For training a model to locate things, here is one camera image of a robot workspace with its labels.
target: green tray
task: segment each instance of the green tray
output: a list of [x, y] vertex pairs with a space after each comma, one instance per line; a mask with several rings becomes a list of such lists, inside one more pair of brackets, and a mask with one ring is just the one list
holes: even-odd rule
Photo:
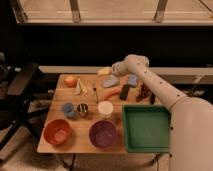
[[125, 105], [122, 114], [128, 152], [169, 151], [170, 113], [165, 107]]

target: bowl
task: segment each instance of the bowl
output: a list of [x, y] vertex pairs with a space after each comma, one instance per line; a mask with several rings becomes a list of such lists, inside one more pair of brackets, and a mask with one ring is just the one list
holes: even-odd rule
[[44, 139], [52, 145], [64, 143], [70, 134], [71, 127], [69, 123], [63, 119], [51, 121], [44, 129]]
[[118, 141], [118, 132], [112, 122], [101, 120], [91, 126], [89, 139], [95, 147], [107, 148]]

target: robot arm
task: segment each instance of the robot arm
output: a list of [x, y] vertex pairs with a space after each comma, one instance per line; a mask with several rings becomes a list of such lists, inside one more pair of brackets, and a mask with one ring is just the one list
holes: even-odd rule
[[115, 76], [137, 75], [171, 113], [170, 171], [212, 171], [213, 106], [186, 94], [148, 69], [144, 56], [128, 55], [112, 65]]
[[128, 55], [123, 62], [112, 65], [112, 74], [123, 76], [132, 73], [142, 79], [147, 87], [158, 97], [164, 106], [170, 108], [187, 95], [153, 73], [147, 66], [149, 60], [145, 56]]

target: cable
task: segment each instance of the cable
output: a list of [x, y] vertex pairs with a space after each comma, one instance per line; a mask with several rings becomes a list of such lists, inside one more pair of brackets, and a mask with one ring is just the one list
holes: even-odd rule
[[198, 0], [209, 12], [213, 12], [211, 8], [209, 8], [209, 6], [203, 2], [202, 0]]
[[155, 157], [156, 157], [156, 162], [157, 162], [157, 169], [156, 169], [156, 170], [157, 170], [157, 171], [159, 171], [159, 161], [158, 161], [158, 154], [156, 154], [156, 155], [155, 155]]
[[204, 78], [204, 75], [196, 75], [195, 76], [195, 79], [193, 81], [193, 86], [190, 88], [189, 92], [187, 93], [187, 95], [189, 97], [192, 97], [194, 95], [195, 91], [200, 86], [200, 82], [202, 81], [203, 78]]

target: white container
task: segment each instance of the white container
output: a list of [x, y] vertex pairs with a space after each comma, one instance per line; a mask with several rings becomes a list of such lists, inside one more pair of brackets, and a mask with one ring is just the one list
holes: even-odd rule
[[98, 112], [102, 119], [109, 119], [111, 118], [113, 112], [113, 105], [109, 101], [102, 101], [98, 103]]

